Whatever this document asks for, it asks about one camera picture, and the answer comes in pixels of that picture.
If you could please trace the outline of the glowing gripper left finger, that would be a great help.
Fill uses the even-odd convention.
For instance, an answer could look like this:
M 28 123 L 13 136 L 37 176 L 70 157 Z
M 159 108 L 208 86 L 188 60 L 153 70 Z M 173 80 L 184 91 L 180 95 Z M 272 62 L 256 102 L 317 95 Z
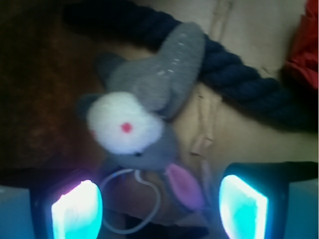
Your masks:
M 2 171 L 2 239 L 95 239 L 102 195 L 87 171 Z

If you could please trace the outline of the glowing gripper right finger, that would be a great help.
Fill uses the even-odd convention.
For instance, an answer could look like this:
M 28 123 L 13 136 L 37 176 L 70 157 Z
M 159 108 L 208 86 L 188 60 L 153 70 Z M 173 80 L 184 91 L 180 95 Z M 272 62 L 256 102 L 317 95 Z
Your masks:
M 319 165 L 232 163 L 220 183 L 219 212 L 230 239 L 317 239 Z

